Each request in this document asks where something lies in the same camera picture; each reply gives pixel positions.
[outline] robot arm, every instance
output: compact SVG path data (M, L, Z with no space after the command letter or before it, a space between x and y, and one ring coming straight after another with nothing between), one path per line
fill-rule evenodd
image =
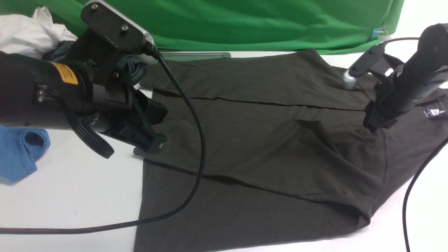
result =
M379 79L375 102L366 106L363 122L372 132L391 127L397 117L448 80L448 24L426 28L417 52L406 63L384 53L387 43L371 47L344 75L346 89L353 89L356 80L367 72ZM389 69L394 71L386 76Z
M96 132L157 152L166 138L151 125L161 123L167 110L116 69L123 54L148 53L151 36L101 0L87 3L81 18L88 29L61 64L0 53L0 124L71 128L105 158L113 149ZM88 60L99 70L89 68Z

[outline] blue cloth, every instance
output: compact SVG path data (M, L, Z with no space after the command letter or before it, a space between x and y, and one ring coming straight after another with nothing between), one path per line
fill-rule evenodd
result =
M0 125L0 177L16 183L35 172L36 161L49 146L45 130Z

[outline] clothing tag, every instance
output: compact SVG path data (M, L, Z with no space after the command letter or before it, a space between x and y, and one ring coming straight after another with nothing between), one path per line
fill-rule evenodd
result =
M423 113L425 114L426 117L437 116L444 112L445 112L445 110L423 108Z

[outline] dark gray cloth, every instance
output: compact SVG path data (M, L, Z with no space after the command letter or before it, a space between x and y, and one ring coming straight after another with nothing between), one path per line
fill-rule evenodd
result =
M67 53L69 53L70 48L72 47L73 41L65 41L59 47L52 51L44 54L42 59L47 61L59 62L65 58ZM89 60L89 67L97 69L98 65ZM140 82L140 80L145 75L145 63L141 62L139 59L132 55L124 55L117 63L117 68L123 69L132 77L132 84L135 85Z
M343 89L341 69L328 65L313 49L260 58L169 61L168 65L190 98L360 111L369 102L362 88ZM142 86L178 94L160 66L147 68L151 75L142 79ZM371 76L363 79L376 82Z
M292 74L298 71L295 68L283 67L281 58L293 65L304 59L321 62L300 71L306 76L326 74L316 82L301 81L305 77ZM357 90L344 91L345 100L331 98L343 70L319 59L310 51L245 59L246 67L227 60L186 64L188 68L199 64L199 72L219 65L232 73L223 74L221 83L216 77L215 85L203 84L193 99L207 136L204 181L184 212L138 227L134 251L209 251L285 243L343 235L370 223L375 211L448 136L448 114L425 113L446 110L447 92L438 89L391 129L370 133L362 126L364 113L359 110L374 97L375 78L366 76ZM194 76L193 70L187 74L179 70L184 63L171 65L186 82ZM257 79L250 74L253 65L260 72L274 69L273 73L284 74L278 75L281 81ZM334 82L322 81L327 74ZM245 79L229 83L238 76ZM154 126L168 137L161 153L135 150L150 160L145 162L140 218L176 208L188 195L198 168L196 126L174 90L156 87L164 78L156 74L145 82L154 85L154 99L169 113ZM244 81L251 85L254 79L258 82L249 100L240 90ZM266 96L269 86L288 92ZM335 89L327 92L328 86ZM313 88L323 96L309 97Z

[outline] yellow warning label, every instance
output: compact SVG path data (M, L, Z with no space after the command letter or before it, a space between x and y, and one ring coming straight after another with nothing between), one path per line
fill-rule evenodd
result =
M69 83L69 84L73 84L73 85L78 85L78 79L76 78L75 73L73 72L73 70L71 70L69 68L69 66L67 65L63 65L63 64L58 64L58 63L54 63L51 62L56 69L58 70L60 77L62 78L62 81L65 83Z

